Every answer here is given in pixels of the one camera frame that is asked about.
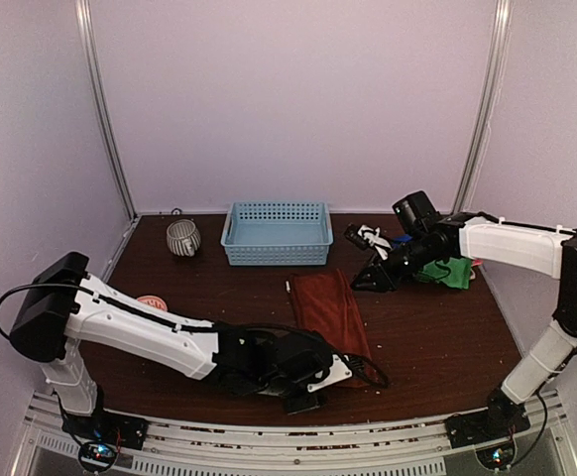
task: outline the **cup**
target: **cup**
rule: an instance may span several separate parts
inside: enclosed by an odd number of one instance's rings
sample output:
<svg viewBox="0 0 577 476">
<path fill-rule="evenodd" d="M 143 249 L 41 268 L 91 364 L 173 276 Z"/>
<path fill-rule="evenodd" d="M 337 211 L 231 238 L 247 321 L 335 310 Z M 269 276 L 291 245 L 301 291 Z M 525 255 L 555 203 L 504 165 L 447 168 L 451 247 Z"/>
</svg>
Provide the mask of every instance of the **cup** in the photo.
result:
<svg viewBox="0 0 577 476">
<path fill-rule="evenodd" d="M 193 256 L 200 248 L 200 232 L 191 220 L 175 221 L 168 227 L 168 248 L 177 256 Z"/>
</svg>

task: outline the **metal corner bar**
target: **metal corner bar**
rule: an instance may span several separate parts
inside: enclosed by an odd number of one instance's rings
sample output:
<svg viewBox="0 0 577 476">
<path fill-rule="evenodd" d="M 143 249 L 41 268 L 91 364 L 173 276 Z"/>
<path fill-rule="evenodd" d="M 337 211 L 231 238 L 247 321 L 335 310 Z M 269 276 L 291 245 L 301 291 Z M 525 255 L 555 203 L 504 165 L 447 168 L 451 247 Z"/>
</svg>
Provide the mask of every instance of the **metal corner bar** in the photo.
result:
<svg viewBox="0 0 577 476">
<path fill-rule="evenodd" d="M 112 168 L 112 174 L 117 186 L 117 190 L 121 195 L 123 206 L 126 214 L 130 220 L 134 220 L 137 216 L 130 189 L 126 181 L 119 159 L 119 151 L 117 143 L 114 139 L 112 131 L 112 123 L 110 122 L 110 114 L 106 104 L 106 98 L 103 93 L 103 83 L 101 81 L 101 71 L 99 69 L 99 60 L 97 58 L 97 49 L 94 43 L 94 32 L 92 29 L 92 19 L 90 17 L 90 1 L 76 0 L 77 9 L 77 25 L 81 41 L 83 42 L 83 50 L 86 55 L 88 72 L 90 74 L 90 85 L 92 86 L 92 94 L 97 110 L 97 118 L 99 120 L 99 127 L 101 128 L 101 135 L 103 137 L 104 146 Z"/>
<path fill-rule="evenodd" d="M 458 186 L 458 192 L 452 208 L 452 213 L 462 211 L 468 206 L 477 172 L 485 152 L 487 131 L 491 113 L 500 92 L 500 80 L 507 52 L 509 38 L 509 23 L 511 18 L 512 0 L 498 0 L 496 4 L 496 21 L 489 48 L 487 73 L 483 85 L 483 94 L 480 99 L 478 116 L 474 126 L 474 133 L 469 146 L 467 162 Z"/>
</svg>

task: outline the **wall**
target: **wall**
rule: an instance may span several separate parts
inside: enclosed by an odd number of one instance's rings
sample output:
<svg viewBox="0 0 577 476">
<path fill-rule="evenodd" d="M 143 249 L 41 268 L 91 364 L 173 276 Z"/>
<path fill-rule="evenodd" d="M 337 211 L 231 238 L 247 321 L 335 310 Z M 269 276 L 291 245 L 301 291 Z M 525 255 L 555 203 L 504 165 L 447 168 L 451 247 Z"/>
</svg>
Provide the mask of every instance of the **wall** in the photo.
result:
<svg viewBox="0 0 577 476">
<path fill-rule="evenodd" d="M 472 208 L 577 226 L 577 2 L 516 2 L 502 96 Z M 550 319 L 557 284 L 486 267 L 519 345 L 527 348 Z M 577 433 L 577 358 L 556 384 Z"/>
<path fill-rule="evenodd" d="M 111 177 L 74 2 L 0 0 L 0 295 L 73 249 L 103 270 L 126 227 Z M 0 337 L 0 475 L 41 380 Z"/>
<path fill-rule="evenodd" d="M 424 188 L 451 209 L 495 3 L 93 0 L 137 208 L 388 211 Z"/>
</svg>

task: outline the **basket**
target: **basket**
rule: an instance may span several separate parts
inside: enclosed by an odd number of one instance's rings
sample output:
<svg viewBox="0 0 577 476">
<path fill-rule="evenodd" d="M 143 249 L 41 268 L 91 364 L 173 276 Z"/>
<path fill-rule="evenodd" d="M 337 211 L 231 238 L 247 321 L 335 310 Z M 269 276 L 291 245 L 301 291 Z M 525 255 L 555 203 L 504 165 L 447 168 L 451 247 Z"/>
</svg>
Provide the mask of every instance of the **basket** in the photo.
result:
<svg viewBox="0 0 577 476">
<path fill-rule="evenodd" d="M 220 243 L 231 266 L 320 266 L 332 244 L 328 205 L 246 201 L 231 205 Z"/>
</svg>

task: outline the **dark brown wooden table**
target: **dark brown wooden table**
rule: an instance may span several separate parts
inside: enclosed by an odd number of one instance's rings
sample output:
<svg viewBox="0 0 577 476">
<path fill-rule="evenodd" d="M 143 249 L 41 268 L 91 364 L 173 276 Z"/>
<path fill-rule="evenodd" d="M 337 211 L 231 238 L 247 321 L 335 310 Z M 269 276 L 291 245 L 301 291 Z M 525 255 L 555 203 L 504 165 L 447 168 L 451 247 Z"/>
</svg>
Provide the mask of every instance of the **dark brown wooden table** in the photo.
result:
<svg viewBox="0 0 577 476">
<path fill-rule="evenodd" d="M 349 280 L 368 258 L 343 238 L 349 222 L 401 233 L 393 215 L 333 215 L 335 242 L 325 268 L 232 268 L 220 246 L 224 215 L 195 215 L 202 235 L 194 258 L 173 256 L 166 228 L 181 216 L 143 217 L 110 285 L 132 296 L 157 295 L 170 311 L 228 322 L 294 324 L 285 288 L 291 273 L 339 268 Z M 155 362 L 83 342 L 81 353 L 113 410 L 152 417 L 252 425 L 338 424 L 462 412 L 485 405 L 519 353 L 478 274 L 469 291 L 410 284 L 388 294 L 355 293 L 374 360 L 387 390 L 331 388 L 328 404 L 286 416 L 272 397 L 234 398 Z"/>
</svg>

